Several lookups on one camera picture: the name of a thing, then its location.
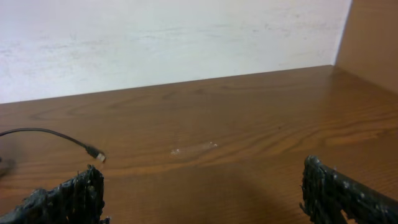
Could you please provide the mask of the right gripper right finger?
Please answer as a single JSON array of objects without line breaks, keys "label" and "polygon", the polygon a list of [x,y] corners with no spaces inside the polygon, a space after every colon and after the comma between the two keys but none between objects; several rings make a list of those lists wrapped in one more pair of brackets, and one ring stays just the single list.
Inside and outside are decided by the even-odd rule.
[{"label": "right gripper right finger", "polygon": [[397,201],[322,164],[316,156],[304,161],[303,203],[312,223],[397,224]]}]

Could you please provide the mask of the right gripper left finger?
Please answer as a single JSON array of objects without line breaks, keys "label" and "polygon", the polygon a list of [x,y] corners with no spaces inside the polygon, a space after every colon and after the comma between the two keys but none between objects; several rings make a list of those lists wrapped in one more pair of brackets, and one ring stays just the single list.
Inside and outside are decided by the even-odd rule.
[{"label": "right gripper left finger", "polygon": [[101,218],[105,202],[104,177],[94,166],[52,190],[36,189],[1,224],[109,224]]}]

